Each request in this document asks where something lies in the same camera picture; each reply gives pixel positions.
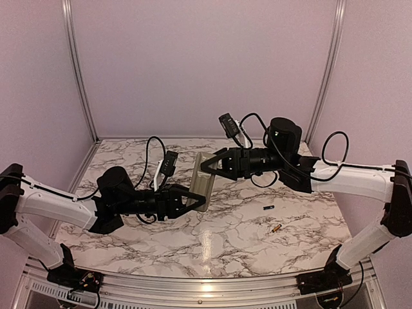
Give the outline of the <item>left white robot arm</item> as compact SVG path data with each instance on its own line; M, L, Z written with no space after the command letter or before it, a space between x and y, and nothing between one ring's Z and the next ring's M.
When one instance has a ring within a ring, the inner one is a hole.
M201 207L206 197L179 184L137 190L123 167L108 169L91 196L79 197L44 186L12 164L1 173L1 235L43 263L67 286L77 286L81 272L70 249L55 242L34 225L28 215L51 218L106 235L123 226L122 216L135 215L158 221L176 219Z

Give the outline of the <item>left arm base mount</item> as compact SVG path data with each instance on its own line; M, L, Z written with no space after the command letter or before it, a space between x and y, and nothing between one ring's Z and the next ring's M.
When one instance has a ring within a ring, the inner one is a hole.
M103 274L76 267L71 250L64 244L60 244L60 246L63 254L62 263L55 268L47 268L47 280L71 288L71 292L87 291L99 293Z

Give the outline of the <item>grey white remote control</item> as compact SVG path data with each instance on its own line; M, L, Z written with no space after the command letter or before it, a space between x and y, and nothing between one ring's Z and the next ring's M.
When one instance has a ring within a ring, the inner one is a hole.
M206 152L200 152L196 156L189 192L204 196L205 203L202 206L195 208L195 211L206 212L209 207L215 175L203 172L201 170L201 164L215 156L215 154Z

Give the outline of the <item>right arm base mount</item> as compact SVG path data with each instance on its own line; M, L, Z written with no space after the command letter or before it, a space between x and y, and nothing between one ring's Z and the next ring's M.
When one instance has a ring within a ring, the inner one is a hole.
M323 292L353 283L350 271L337 264L337 254L342 245L332 250L322 270L299 274L297 287L301 295Z

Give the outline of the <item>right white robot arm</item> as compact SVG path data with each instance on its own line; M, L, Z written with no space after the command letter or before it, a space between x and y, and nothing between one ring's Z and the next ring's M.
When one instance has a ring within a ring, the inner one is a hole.
M296 192L332 192L372 198L384 203L381 218L339 245L319 274L319 283L333 288L344 274L366 256L395 238L411 235L411 175L405 161L370 166L329 162L324 157L299 155L302 129L276 117L263 126L263 148L222 149L201 164L205 173L237 180L275 172L279 181Z

